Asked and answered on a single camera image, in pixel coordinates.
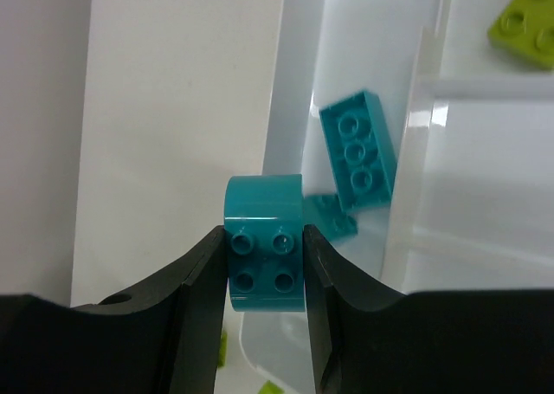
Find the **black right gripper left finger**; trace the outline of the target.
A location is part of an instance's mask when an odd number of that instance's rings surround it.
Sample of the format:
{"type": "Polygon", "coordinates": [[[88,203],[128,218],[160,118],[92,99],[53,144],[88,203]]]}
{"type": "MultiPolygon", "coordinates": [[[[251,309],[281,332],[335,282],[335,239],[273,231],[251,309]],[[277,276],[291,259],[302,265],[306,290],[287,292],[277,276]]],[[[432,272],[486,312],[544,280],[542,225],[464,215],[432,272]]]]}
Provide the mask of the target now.
{"type": "Polygon", "coordinates": [[[97,304],[1,299],[4,393],[211,393],[227,288],[225,232],[97,304]]]}

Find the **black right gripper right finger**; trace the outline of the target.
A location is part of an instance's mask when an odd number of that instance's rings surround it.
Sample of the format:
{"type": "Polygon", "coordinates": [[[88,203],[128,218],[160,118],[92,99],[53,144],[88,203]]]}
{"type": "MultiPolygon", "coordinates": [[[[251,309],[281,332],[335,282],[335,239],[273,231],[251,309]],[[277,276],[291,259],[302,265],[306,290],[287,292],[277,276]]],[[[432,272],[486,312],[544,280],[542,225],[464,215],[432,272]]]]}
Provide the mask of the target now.
{"type": "Polygon", "coordinates": [[[550,393],[550,289],[402,294],[303,232],[319,393],[550,393]]]}

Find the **lime green lego plate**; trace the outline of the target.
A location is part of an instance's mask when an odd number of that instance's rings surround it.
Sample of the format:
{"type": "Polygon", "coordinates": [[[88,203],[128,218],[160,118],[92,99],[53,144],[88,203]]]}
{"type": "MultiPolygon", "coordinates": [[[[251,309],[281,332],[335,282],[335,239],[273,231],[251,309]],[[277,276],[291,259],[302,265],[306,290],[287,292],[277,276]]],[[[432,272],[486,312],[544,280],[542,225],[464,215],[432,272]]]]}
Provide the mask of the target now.
{"type": "Polygon", "coordinates": [[[487,31],[489,42],[553,70],[553,0],[511,0],[487,31]]]}

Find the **teal rounded lego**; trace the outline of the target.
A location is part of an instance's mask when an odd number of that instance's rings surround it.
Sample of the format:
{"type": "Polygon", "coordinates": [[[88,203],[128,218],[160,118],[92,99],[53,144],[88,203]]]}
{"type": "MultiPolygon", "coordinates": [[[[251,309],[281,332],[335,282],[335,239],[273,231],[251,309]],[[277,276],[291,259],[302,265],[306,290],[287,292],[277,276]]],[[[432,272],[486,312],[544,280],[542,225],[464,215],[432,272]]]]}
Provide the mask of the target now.
{"type": "Polygon", "coordinates": [[[224,199],[229,297],[238,312],[302,312],[302,176],[235,176],[224,199]]]}

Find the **teal lego small brick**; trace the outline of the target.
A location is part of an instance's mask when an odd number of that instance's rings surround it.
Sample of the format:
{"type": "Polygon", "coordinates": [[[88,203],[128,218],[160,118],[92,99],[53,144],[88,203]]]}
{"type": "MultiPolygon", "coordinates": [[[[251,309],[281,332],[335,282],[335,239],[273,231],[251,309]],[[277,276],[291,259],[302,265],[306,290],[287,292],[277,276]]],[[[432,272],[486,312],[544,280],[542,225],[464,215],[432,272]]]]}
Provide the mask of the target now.
{"type": "Polygon", "coordinates": [[[315,225],[328,242],[344,240],[358,233],[358,223],[344,213],[337,194],[304,197],[304,223],[315,225]]]}

